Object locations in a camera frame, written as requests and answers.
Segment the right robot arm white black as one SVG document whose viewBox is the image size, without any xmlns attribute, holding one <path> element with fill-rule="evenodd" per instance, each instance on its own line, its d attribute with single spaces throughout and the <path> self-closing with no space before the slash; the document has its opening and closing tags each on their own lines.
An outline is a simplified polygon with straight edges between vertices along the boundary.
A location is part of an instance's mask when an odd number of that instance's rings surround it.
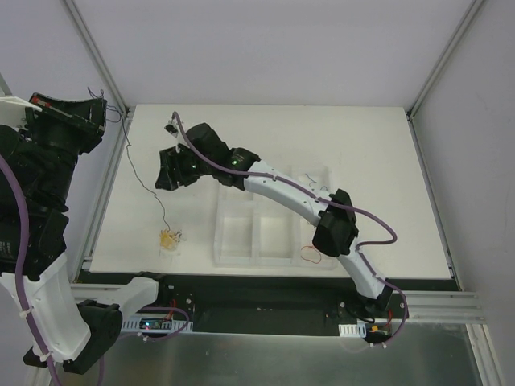
<svg viewBox="0 0 515 386">
<path fill-rule="evenodd" d="M 336 258 L 347 271 L 364 312 L 377 318 L 389 310 L 393 288 L 361 255 L 365 243 L 359 239 L 356 217 L 367 212 L 354 207 L 346 191 L 316 192 L 277 171 L 257 154 L 228 147 L 206 123 L 184 130 L 171 121 L 165 130 L 181 136 L 183 142 L 160 150 L 155 188 L 174 191 L 211 176 L 223 186 L 263 196 L 292 210 L 314 226 L 313 246 Z"/>
</svg>

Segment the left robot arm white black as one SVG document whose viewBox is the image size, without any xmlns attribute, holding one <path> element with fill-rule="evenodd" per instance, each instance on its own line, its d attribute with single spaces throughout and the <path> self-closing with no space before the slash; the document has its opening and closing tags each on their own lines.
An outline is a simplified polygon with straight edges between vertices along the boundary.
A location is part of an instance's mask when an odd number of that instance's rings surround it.
<svg viewBox="0 0 515 386">
<path fill-rule="evenodd" d="M 163 312 L 169 292 L 140 273 L 106 295 L 78 302 L 68 278 L 66 200 L 78 158 L 102 140 L 106 100 L 64 101 L 36 93 L 1 99 L 1 284 L 34 343 L 24 363 L 82 375 L 145 306 Z"/>
</svg>

